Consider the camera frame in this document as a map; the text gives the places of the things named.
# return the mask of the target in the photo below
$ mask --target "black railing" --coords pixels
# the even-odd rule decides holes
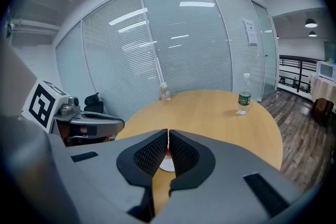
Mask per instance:
[[[302,70],[316,72],[316,62],[319,60],[312,59],[312,58],[306,58],[306,57],[288,56],[288,55],[280,55],[279,58],[280,58],[279,60],[279,64],[280,64],[279,71],[280,72],[285,72],[288,74],[296,74],[299,76],[299,79],[296,79],[296,77],[290,78],[288,76],[284,76],[283,74],[279,74],[279,78],[280,78],[279,83],[295,88],[297,89],[297,92],[303,91],[306,93],[310,93],[310,81],[308,81],[307,79],[302,80],[302,78],[308,78],[309,76],[306,74],[302,74]],[[298,70],[296,69],[283,70],[281,69],[281,66],[294,67]],[[292,84],[287,83],[286,79],[293,81],[293,83]]]

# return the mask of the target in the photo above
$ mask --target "wooden table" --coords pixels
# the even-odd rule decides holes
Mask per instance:
[[[276,169],[282,162],[282,139],[272,116],[251,100],[246,115],[237,115],[238,94],[199,90],[158,100],[138,111],[117,135],[117,139],[152,130],[176,129],[239,145],[253,152]],[[159,169],[153,177],[153,198],[158,213],[168,201],[170,182],[175,173]]]

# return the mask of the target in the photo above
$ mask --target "green bottle label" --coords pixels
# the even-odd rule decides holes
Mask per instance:
[[[239,95],[238,103],[240,105],[249,105],[251,100],[251,96],[242,96]]]

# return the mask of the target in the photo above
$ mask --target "glass door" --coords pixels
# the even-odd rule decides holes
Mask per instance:
[[[253,3],[260,23],[265,54],[265,83],[262,97],[274,93],[277,74],[277,54],[271,21],[265,8]]]

